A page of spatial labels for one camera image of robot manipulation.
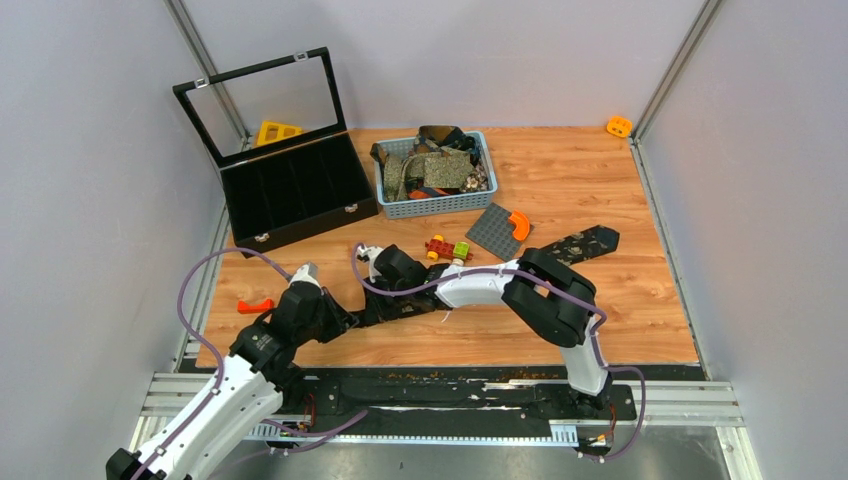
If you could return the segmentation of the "black floral patterned tie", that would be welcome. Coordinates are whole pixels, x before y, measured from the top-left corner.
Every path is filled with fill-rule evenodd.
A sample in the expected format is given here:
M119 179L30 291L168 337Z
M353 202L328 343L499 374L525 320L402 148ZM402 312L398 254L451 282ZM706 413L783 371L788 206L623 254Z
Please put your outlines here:
M450 310L471 305L507 305L525 323L553 326L580 333L594 314L580 304L554 292L542 294L540 287L554 286L578 299L593 304L596 287L572 269L572 266L617 250L620 234L609 227L596 225L563 237L541 248L529 248L518 259L490 266L465 267L456 263L441 276L424 285L390 292L368 286L364 288L382 295L403 296L435 288L437 297Z

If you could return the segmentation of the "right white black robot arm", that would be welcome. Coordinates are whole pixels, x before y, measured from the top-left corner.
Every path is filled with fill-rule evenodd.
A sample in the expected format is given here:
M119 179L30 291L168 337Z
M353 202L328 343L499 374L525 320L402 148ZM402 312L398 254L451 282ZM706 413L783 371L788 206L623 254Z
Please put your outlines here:
M364 324L468 306L506 306L560 349L577 413L592 418L609 407L611 378L596 340L607 316L596 305L596 288L545 251L530 248L518 259L490 266L457 261L425 266L396 245L358 244L351 262L368 268L367 276L357 278L365 293Z

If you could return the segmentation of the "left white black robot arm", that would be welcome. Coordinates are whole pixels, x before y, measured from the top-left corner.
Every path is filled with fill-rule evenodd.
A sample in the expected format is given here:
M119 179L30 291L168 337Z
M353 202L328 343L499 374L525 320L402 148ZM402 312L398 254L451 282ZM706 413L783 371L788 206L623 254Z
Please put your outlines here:
M262 420L304 405L304 374L294 363L298 348L327 343L357 324L325 288L291 283L275 308L239 332L222 364L174 419L136 451L120 448L108 459L107 478L209 478Z

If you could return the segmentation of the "red green lego car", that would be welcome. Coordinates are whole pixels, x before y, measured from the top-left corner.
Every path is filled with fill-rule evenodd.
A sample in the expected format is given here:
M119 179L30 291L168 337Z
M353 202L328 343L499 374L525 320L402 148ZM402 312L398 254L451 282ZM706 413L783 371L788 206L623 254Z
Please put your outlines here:
M459 260L461 262L471 261L474 257L467 242L449 243L442 235L434 235L424 244L426 258L436 262L440 259Z

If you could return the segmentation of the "red small plastic piece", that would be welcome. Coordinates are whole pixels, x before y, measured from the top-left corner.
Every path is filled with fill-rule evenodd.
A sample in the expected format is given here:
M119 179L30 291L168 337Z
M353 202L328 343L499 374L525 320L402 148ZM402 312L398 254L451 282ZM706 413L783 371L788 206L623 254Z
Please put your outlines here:
M242 315L261 314L272 310L275 307L275 302L271 298L266 298L258 303L248 303L244 300L239 300L237 303L237 312Z

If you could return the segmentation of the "blue plastic basket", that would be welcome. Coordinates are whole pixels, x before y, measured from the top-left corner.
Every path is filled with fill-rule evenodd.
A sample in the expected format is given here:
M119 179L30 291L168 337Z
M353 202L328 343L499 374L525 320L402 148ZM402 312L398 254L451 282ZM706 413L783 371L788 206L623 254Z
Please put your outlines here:
M467 178L463 188L456 193L421 188L414 190L410 194L410 199L405 201L388 202L384 199L382 161L388 154L399 156L418 154L411 152L415 136L379 141L372 145L370 155L375 163L376 198L387 218L419 217L488 207L498 189L488 145L482 132L464 133L477 139L480 146L480 160L477 165L473 165L475 169Z

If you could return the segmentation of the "grey lego baseplate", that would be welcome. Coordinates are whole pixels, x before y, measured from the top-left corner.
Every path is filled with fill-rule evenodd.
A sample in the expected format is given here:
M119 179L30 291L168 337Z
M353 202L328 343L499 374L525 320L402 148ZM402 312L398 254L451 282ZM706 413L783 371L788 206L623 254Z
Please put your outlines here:
M509 261L523 244L523 240L514 236L517 225L510 218L515 214L518 214L518 211L509 211L491 203L465 236L502 261Z

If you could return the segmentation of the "olive patterned tie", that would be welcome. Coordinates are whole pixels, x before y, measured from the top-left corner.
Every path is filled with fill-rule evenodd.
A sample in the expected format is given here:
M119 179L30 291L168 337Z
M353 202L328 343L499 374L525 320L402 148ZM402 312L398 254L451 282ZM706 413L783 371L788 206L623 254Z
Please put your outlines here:
M382 168L383 197L388 202L409 200L410 194L421 188L456 193L475 169L467 152L454 150L388 154Z

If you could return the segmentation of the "orange curved plastic piece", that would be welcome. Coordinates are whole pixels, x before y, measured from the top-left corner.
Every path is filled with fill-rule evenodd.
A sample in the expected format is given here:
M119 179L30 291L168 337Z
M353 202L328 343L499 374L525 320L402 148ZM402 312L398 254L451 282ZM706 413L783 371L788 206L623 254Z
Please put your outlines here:
M532 227L527 215L519 210L513 210L508 216L508 223L513 227L512 237L518 242L524 242Z

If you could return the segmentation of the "dark blue tie in basket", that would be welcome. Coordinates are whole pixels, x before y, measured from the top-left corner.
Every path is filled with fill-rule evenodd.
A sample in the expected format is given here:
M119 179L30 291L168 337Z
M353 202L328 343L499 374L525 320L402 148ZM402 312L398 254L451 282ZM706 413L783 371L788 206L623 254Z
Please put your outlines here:
M477 139L470 134L464 133L458 126L421 126L414 138L411 152L443 152L448 148L468 153L472 165L479 163L480 146Z

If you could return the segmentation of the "yellow triangular plastic toy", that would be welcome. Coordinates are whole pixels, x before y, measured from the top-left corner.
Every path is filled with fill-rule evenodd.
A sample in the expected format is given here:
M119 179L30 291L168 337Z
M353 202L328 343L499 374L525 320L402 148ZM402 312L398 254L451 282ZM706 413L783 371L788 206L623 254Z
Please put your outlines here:
M254 145L256 147L266 146L299 136L302 133L303 128L300 126L274 121L263 121L256 134Z

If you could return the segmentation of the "black glass-lid display box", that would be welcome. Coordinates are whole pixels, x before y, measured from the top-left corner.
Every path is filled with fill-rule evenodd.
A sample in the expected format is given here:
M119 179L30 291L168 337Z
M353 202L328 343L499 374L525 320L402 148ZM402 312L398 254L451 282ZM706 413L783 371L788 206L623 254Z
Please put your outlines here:
M244 139L218 132L204 105L219 87L246 123ZM177 84L172 91L220 173L233 243L244 257L377 215L328 48ZM256 147L263 121L300 126L303 133Z

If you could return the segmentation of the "orange plastic block toy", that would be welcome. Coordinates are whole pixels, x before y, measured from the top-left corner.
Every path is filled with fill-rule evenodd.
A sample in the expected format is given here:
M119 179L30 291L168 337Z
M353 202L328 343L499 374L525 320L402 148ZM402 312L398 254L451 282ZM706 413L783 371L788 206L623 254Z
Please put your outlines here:
M633 122L622 116L612 116L606 124L606 131L618 138L627 138L631 135Z

